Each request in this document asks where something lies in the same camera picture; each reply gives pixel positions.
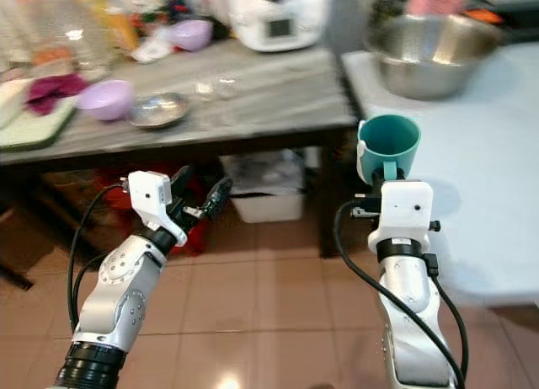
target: purple cloth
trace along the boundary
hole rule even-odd
[[[38,115],[50,114],[56,101],[81,93],[88,84],[76,73],[50,76],[32,82],[26,99],[28,109]]]

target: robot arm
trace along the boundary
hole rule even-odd
[[[186,206],[173,190],[189,179],[183,168],[171,180],[152,172],[129,175],[133,209],[144,228],[109,253],[99,267],[98,283],[84,302],[64,366],[54,387],[114,389],[125,357],[146,316],[147,300],[175,246],[203,217],[214,219],[227,201],[232,181],[223,179],[199,209]]]
[[[432,188],[418,180],[375,182],[377,194],[362,195],[352,210],[355,217],[376,216],[369,249],[378,257],[380,284],[404,302],[447,347],[438,325],[440,293],[430,277],[427,261]],[[382,349],[392,389],[455,388],[455,375],[446,357],[425,332],[392,301],[379,294],[384,321]]]

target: metal plate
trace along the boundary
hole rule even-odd
[[[130,122],[139,128],[160,129],[182,120],[189,102],[178,93],[157,93],[141,97],[131,111]]]

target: stainless steel bowl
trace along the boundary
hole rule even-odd
[[[457,15],[401,16],[366,40],[384,86],[411,99],[456,93],[501,42],[493,25]]]
[[[135,102],[131,123],[140,128],[163,128],[184,118],[188,109],[187,100],[180,94],[157,93]]]

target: white kitchen appliance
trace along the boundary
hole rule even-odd
[[[228,0],[237,38],[262,52],[288,51],[317,43],[328,22],[331,0]]]

